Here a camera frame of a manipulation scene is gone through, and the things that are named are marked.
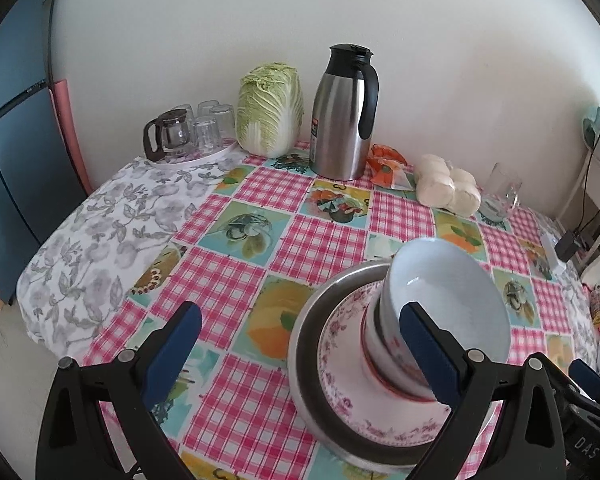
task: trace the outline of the label on thermos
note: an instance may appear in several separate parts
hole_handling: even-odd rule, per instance
[[[311,119],[311,147],[309,149],[309,161],[315,160],[315,144],[318,142],[318,119]]]

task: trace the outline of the wall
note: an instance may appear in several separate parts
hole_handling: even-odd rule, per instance
[[[298,68],[308,137],[343,42],[375,54],[375,142],[437,153],[478,182],[508,162],[523,203],[558,209],[584,157],[580,118],[600,102],[600,28],[580,0],[57,0],[54,71],[99,185],[141,152],[147,121],[183,102],[235,105],[263,62]]]

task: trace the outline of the round tray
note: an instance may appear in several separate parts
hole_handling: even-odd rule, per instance
[[[344,270],[318,288],[306,302],[291,333],[287,356],[289,389],[308,430],[337,456],[355,466],[380,473],[408,473],[430,442],[399,448],[367,440],[333,413],[318,378],[318,340],[327,318],[357,288],[383,280],[390,262],[374,261]]]
[[[233,150],[237,145],[238,141],[235,139],[230,139],[229,137],[224,137],[222,139],[222,145],[224,146],[217,152],[213,152],[206,156],[201,156],[199,158],[194,158],[193,160],[186,160],[185,162],[153,162],[152,160],[148,160],[149,164],[151,164],[154,168],[159,168],[161,170],[190,170],[191,168],[197,168],[202,164],[208,164],[210,162],[215,162],[219,158],[225,156],[231,150]]]

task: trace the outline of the orange plastic package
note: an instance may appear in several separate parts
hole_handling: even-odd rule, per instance
[[[369,150],[366,161],[371,166],[373,177],[371,182],[387,189],[413,191],[413,186],[407,178],[407,161],[389,146],[374,144]]]

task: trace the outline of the checkered tablecloth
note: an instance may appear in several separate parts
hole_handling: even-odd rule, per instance
[[[479,213],[461,219],[421,206],[413,194],[375,188],[368,168],[353,182],[322,179],[309,169],[306,149],[298,144],[273,160],[250,156],[229,172],[82,359],[83,365],[109,361],[123,348],[139,347],[182,301],[200,306],[199,341],[168,400],[153,410],[200,479],[372,478],[306,430],[289,394],[286,346],[315,287],[347,267],[390,256],[413,238],[445,238],[467,250],[501,291],[510,282],[521,286],[526,315],[507,307],[511,363],[542,351],[564,368],[579,356],[563,287],[547,269],[533,212],[520,208],[497,224]],[[152,281],[160,272],[167,276]],[[477,470],[494,420],[459,478]]]

